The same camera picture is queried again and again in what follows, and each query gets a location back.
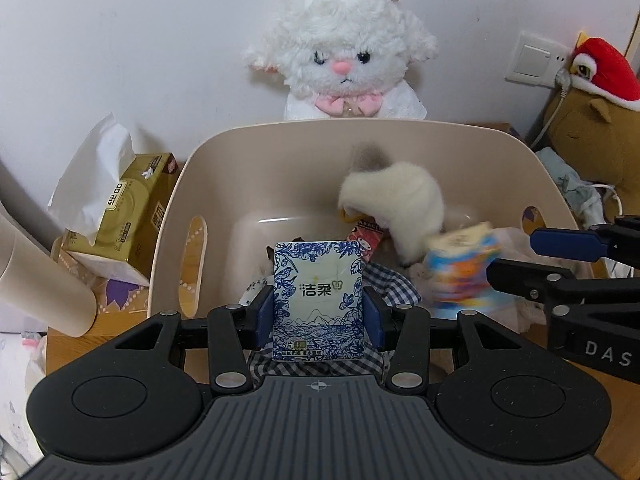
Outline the colourful snack box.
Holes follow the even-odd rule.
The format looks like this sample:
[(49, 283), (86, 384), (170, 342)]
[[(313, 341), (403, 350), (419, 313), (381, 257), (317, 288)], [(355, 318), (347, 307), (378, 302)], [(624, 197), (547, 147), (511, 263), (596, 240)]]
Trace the colourful snack box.
[(489, 222), (431, 237), (423, 260), (427, 270), (427, 309), (454, 320), (462, 310), (480, 311), (506, 324), (516, 318), (512, 296), (493, 290), (486, 270), (501, 255)]

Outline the blue white tissue pack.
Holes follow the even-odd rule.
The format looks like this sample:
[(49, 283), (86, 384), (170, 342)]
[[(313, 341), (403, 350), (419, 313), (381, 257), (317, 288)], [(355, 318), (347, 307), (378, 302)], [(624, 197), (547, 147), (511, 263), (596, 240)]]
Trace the blue white tissue pack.
[(272, 358), (332, 362), (363, 355), (361, 247), (353, 240), (274, 248)]

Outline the light blue cloth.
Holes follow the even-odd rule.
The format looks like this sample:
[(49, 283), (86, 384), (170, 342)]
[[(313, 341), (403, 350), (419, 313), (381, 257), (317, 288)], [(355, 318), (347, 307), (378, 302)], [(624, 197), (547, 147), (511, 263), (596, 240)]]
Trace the light blue cloth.
[(577, 171), (552, 148), (543, 148), (536, 156), (585, 229), (605, 222), (601, 194), (592, 183), (582, 180)]

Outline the red snack packet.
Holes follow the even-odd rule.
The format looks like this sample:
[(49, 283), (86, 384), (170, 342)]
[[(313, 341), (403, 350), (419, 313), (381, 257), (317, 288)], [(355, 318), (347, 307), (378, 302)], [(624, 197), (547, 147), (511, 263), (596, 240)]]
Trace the red snack packet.
[(364, 262), (369, 262), (382, 242), (386, 232), (374, 221), (359, 220), (346, 236), (346, 240), (357, 242), (360, 247), (360, 257)]

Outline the brown capybara plush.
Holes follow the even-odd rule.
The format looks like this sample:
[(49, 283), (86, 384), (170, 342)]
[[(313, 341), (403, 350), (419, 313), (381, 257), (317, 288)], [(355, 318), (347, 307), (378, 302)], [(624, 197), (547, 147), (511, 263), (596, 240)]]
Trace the brown capybara plush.
[(564, 162), (586, 181), (611, 185), (617, 193), (604, 206), (639, 213), (639, 114), (580, 90), (555, 96), (544, 112), (546, 136)]

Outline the cream fluffy plush toy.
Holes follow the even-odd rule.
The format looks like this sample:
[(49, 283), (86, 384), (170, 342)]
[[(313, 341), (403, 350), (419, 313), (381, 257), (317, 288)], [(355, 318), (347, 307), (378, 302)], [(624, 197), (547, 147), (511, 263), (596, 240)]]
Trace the cream fluffy plush toy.
[(403, 266), (423, 259), (427, 241), (442, 230), (446, 212), (442, 190), (425, 168), (394, 162), (374, 143), (360, 143), (352, 150), (337, 206), (349, 216), (364, 214), (386, 230)]

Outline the gold tissue box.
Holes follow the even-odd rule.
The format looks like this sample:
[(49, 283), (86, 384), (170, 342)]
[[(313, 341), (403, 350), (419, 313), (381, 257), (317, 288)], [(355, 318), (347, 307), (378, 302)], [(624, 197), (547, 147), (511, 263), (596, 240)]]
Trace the gold tissue box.
[(107, 115), (80, 144), (48, 203), (65, 229), (63, 249), (100, 278), (146, 286), (178, 175), (173, 154), (135, 153), (129, 131)]

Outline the beige plastic storage bin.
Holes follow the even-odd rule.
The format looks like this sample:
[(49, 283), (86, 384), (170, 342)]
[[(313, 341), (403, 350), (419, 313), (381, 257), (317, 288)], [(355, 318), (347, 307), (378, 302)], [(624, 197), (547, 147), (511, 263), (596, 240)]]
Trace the beige plastic storage bin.
[(180, 310), (179, 281), (194, 219), (205, 226), (194, 308), (185, 318), (237, 302), (268, 246), (301, 237), (340, 240), (341, 184), (357, 145), (427, 169), (449, 205), (495, 226), (520, 226), (528, 207), (552, 228), (575, 229), (564, 198), (536, 155), (502, 131), (428, 120), (279, 122), (219, 133), (186, 161), (167, 206), (152, 269), (149, 312)]

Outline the red plush hat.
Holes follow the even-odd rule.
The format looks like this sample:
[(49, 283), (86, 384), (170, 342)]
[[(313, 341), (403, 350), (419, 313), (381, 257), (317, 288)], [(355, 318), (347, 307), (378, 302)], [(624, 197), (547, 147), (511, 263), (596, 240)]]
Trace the red plush hat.
[(639, 81), (626, 58), (602, 38), (589, 37), (575, 48), (570, 62), (572, 87), (638, 112)]

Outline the cream thermos bottle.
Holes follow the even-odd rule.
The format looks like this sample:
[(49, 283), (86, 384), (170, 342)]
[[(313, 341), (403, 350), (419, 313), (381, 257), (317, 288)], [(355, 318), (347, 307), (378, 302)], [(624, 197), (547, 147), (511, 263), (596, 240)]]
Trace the cream thermos bottle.
[(1, 303), (67, 336), (80, 337), (96, 318), (92, 290), (59, 266), (1, 211)]

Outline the white fluffy sheep plush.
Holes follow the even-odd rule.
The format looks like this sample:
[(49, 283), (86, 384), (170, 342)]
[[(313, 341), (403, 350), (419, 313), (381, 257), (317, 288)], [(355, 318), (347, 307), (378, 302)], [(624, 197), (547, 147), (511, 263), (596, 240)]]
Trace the white fluffy sheep plush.
[(436, 37), (399, 0), (285, 0), (245, 59), (282, 77), (287, 120), (421, 120), (427, 110), (406, 73), (436, 53)]

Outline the white wall switch socket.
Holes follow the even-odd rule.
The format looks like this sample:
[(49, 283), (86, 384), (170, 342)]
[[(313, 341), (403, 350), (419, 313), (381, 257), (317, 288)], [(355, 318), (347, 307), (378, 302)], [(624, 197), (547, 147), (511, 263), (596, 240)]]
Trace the white wall switch socket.
[(555, 87), (556, 73), (566, 65), (571, 47), (522, 32), (516, 43), (506, 80), (535, 87)]

